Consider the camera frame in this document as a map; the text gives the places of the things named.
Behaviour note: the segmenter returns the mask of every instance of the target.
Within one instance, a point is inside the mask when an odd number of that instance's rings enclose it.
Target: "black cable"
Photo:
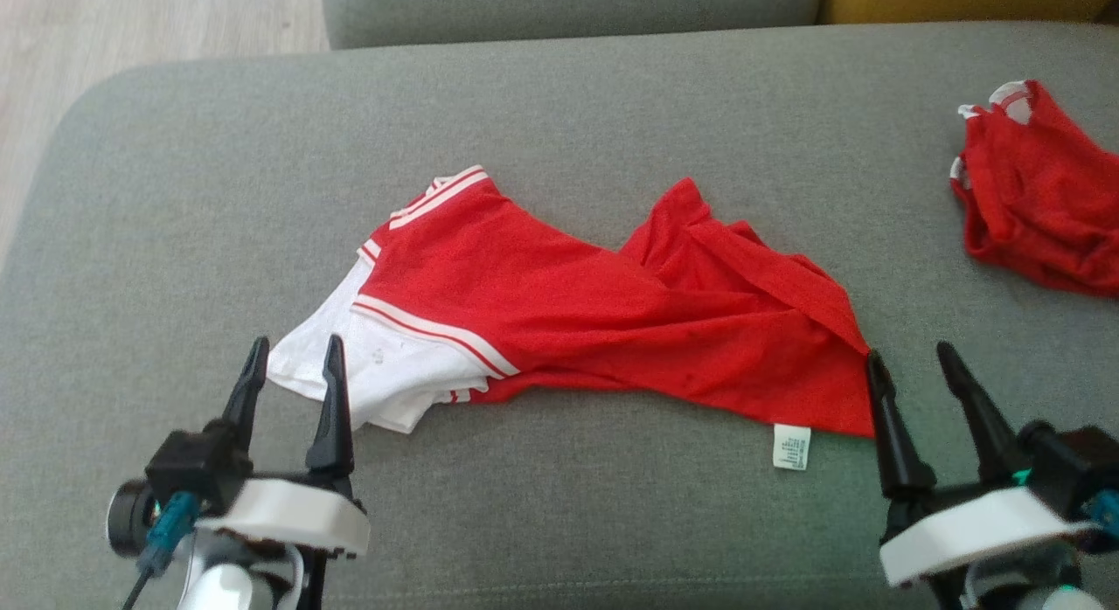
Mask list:
[[[137,604],[137,599],[140,598],[140,591],[143,590],[143,586],[148,583],[148,580],[150,579],[151,579],[151,571],[147,569],[143,570],[140,573],[140,579],[137,580],[135,585],[132,586],[132,592],[129,593],[129,598],[124,599],[124,606],[121,606],[121,610],[132,610],[132,607]]]

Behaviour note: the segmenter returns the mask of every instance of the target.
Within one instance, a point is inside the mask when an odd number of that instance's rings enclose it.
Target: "white fabric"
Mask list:
[[[359,257],[327,301],[272,348],[269,379],[322,401],[327,341],[331,334],[338,335],[346,345],[354,426],[368,422],[411,433],[432,404],[467,402],[471,388],[485,391],[486,372],[455,348],[397,332],[355,313],[351,304],[372,272],[370,262]]]

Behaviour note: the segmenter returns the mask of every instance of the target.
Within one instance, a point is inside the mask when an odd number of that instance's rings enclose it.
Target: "gray fabric surface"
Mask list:
[[[132,69],[67,114],[0,276],[0,597],[111,608],[133,566],[106,499],[172,428],[222,407],[431,177],[481,163],[548,223],[619,246],[679,177],[716,215],[848,288],[944,484],[974,477],[933,345],[953,340],[1015,425],[1119,431],[1119,310],[980,266],[948,168],[960,103],[1038,77],[1119,149],[1119,30],[911,25],[388,48]],[[317,405],[265,390],[253,457],[297,468]],[[368,559],[330,610],[912,608],[878,563],[868,441],[645,394],[442,406],[356,435]],[[1110,563],[1089,582],[1119,602]],[[170,607],[172,578],[141,607]]]
[[[331,48],[811,25],[819,0],[322,0]]]

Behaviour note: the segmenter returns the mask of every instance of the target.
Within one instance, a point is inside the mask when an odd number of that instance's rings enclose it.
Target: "striped trim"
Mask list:
[[[363,243],[361,246],[357,248],[357,252],[358,254],[365,256],[367,261],[374,263],[374,261],[377,260],[377,256],[380,256],[380,245],[377,245],[375,240],[370,238]]]
[[[459,173],[454,181],[441,187],[438,191],[432,193],[432,195],[425,197],[404,210],[394,213],[392,219],[388,220],[388,229],[396,229],[401,226],[412,223],[412,220],[431,213],[435,208],[442,206],[446,200],[451,199],[455,195],[467,190],[472,185],[476,185],[482,180],[488,180],[489,176],[481,167],[471,167]]]
[[[487,372],[492,378],[505,378],[520,370],[513,366],[487,339],[454,326],[438,323],[403,311],[384,300],[358,294],[354,300],[358,312],[375,317],[389,328],[420,339],[442,341],[459,348],[467,358]]]

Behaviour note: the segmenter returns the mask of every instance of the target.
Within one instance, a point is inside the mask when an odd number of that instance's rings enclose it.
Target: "red garment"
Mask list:
[[[489,178],[462,187],[420,198],[374,233],[380,253],[355,310],[455,342],[496,370],[471,401],[530,386],[646,388],[763,422],[873,434],[868,350],[843,288],[745,224],[713,219],[692,180],[620,254],[535,219]]]
[[[951,184],[968,253],[1053,289],[1119,295],[1119,157],[1035,81],[1004,85],[990,111],[960,112],[967,139]]]

